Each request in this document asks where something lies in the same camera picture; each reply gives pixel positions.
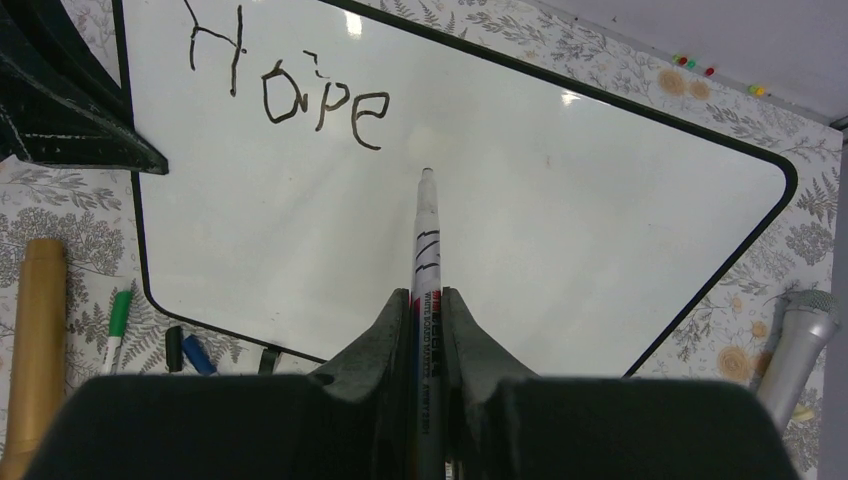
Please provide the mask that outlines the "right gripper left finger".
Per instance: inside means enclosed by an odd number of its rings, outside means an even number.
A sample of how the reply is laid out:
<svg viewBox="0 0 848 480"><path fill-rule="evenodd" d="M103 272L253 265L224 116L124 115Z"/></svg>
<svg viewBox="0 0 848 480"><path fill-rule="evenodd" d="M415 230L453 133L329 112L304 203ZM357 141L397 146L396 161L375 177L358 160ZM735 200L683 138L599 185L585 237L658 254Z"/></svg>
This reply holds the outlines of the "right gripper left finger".
<svg viewBox="0 0 848 480"><path fill-rule="evenodd" d="M394 290L373 324L309 376L331 410L321 463L350 479L409 477L412 319L407 289Z"/></svg>

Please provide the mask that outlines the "black cap whiteboard marker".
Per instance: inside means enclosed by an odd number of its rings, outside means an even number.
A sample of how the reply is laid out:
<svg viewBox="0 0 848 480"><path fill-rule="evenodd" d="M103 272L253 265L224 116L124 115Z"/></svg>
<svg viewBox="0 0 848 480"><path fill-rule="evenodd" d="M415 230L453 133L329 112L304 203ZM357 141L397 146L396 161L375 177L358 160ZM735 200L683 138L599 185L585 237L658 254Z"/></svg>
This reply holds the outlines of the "black cap whiteboard marker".
<svg viewBox="0 0 848 480"><path fill-rule="evenodd" d="M435 175L431 168L425 168L417 190L410 294L416 350L415 472L418 479L445 477L440 243Z"/></svg>

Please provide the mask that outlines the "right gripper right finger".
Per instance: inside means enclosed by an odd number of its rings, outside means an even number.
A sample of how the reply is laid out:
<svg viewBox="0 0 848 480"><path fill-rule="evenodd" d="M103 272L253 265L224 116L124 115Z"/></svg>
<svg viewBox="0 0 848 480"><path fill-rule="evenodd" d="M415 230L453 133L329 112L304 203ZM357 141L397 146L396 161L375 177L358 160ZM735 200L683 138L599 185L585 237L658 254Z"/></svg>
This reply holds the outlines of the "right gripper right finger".
<svg viewBox="0 0 848 480"><path fill-rule="evenodd" d="M485 459L486 404L502 381L525 380L536 373L478 324L459 290L443 290L441 319L447 456L456 479L487 479L487 467L494 463Z"/></svg>

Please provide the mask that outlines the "white whiteboard black frame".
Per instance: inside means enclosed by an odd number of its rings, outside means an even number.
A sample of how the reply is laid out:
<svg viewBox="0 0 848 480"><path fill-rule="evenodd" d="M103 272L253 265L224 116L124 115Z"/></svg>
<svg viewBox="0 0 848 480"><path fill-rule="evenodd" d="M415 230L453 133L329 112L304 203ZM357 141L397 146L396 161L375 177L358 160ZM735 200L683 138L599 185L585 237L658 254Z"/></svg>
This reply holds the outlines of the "white whiteboard black frame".
<svg viewBox="0 0 848 480"><path fill-rule="evenodd" d="M327 359L442 281L536 372L636 370L787 206L767 150L354 1L119 1L144 289Z"/></svg>

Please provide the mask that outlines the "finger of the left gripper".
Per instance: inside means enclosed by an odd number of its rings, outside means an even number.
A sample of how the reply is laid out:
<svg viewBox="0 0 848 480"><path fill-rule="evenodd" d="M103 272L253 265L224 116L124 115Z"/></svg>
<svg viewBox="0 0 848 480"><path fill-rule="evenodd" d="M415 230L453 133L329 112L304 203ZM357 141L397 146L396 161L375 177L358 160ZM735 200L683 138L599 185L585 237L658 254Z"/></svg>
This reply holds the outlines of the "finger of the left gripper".
<svg viewBox="0 0 848 480"><path fill-rule="evenodd" d="M1 156L11 155L53 168L169 171L59 1L1 4Z"/></svg>

